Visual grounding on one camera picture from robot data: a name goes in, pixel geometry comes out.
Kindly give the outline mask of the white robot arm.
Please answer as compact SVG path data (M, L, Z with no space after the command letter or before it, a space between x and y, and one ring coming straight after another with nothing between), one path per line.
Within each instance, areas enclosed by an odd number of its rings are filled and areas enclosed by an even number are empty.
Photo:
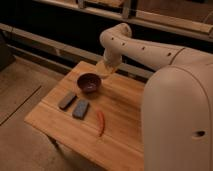
M106 68L125 55L154 71L141 105L145 171L213 171L213 53L134 39L126 23L100 42Z

